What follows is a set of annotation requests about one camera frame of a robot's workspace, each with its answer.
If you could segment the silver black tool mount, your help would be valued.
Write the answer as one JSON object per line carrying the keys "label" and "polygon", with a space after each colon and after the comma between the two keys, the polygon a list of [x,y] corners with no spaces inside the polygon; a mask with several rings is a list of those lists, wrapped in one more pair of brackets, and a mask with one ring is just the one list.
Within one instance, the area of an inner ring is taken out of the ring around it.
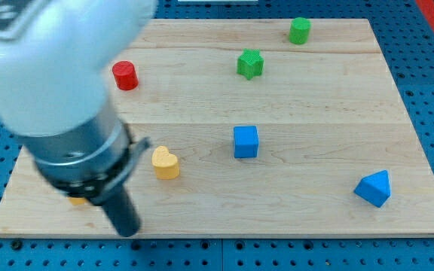
{"label": "silver black tool mount", "polygon": [[57,190],[102,206],[130,177],[150,138],[136,142],[110,101],[89,121],[46,136],[17,136],[40,174]]}

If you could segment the yellow block under arm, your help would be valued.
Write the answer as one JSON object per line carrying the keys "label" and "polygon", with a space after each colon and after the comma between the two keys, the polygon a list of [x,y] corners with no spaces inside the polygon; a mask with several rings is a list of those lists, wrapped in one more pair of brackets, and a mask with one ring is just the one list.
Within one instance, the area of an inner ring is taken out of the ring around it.
{"label": "yellow block under arm", "polygon": [[74,206],[80,206],[87,203],[87,200],[85,198],[69,197],[68,200]]}

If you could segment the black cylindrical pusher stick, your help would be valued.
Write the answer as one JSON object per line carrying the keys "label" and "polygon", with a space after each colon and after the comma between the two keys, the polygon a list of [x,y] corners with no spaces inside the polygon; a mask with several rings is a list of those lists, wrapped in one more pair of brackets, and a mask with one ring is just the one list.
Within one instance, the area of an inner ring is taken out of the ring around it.
{"label": "black cylindrical pusher stick", "polygon": [[119,236],[130,237],[140,229],[140,219],[125,187],[120,186],[109,194],[102,209]]}

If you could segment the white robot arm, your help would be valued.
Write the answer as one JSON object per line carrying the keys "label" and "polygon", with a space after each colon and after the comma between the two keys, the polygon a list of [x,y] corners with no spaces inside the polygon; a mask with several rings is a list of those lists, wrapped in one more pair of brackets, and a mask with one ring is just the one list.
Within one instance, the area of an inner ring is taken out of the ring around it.
{"label": "white robot arm", "polygon": [[67,196],[101,207],[121,236],[140,220],[124,182],[148,139],[118,117],[102,70],[155,1],[0,1],[0,121]]}

